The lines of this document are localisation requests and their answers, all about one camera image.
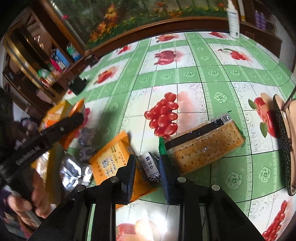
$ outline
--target white candy wrapper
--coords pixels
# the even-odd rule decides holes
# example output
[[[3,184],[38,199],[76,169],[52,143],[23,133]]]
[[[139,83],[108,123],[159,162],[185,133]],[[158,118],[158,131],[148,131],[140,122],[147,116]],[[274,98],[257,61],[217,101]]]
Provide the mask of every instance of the white candy wrapper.
[[[160,182],[160,174],[155,165],[157,158],[150,152],[139,156],[140,163],[151,182]]]

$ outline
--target metal screw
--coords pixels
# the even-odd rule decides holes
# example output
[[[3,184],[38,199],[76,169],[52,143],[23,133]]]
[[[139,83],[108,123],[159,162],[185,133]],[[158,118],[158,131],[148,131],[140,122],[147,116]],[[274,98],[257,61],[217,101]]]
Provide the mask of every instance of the metal screw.
[[[214,191],[219,191],[219,190],[220,190],[220,187],[219,187],[219,185],[214,184],[214,185],[212,185],[212,189],[213,189]]]
[[[178,182],[180,182],[180,183],[184,183],[184,182],[186,182],[186,178],[185,177],[178,177]]]
[[[78,185],[78,186],[76,187],[76,190],[77,190],[78,192],[82,192],[84,189],[85,189],[85,185]]]
[[[110,178],[110,181],[111,181],[112,183],[116,183],[116,182],[119,181],[119,178],[118,178],[118,177],[111,177],[111,178]]]

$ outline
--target white bottle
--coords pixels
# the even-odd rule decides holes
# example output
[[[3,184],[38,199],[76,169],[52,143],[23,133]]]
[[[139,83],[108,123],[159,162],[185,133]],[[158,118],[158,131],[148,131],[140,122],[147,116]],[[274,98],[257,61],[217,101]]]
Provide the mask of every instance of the white bottle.
[[[239,14],[231,0],[228,0],[227,15],[229,35],[233,38],[239,39]]]

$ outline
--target purple bottle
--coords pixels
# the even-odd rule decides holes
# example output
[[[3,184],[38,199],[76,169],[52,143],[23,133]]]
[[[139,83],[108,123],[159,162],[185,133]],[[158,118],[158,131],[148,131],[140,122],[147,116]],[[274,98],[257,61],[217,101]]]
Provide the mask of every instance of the purple bottle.
[[[260,24],[261,24],[261,29],[266,30],[266,19],[263,13],[260,13]]]
[[[261,28],[261,20],[260,20],[260,14],[258,11],[255,11],[255,22],[256,22],[256,27]]]

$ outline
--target hand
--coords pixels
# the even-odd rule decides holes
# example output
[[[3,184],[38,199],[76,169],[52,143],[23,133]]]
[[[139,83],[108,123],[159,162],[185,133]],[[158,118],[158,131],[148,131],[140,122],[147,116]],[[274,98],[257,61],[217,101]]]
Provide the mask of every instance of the hand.
[[[32,203],[36,207],[35,213],[37,216],[47,218],[51,212],[48,194],[43,186],[43,180],[34,170],[33,173],[33,192]],[[32,210],[32,205],[27,200],[21,197],[15,197],[12,194],[7,199],[10,208],[15,211],[21,220],[30,227],[37,228],[36,224],[27,216],[26,211]]]

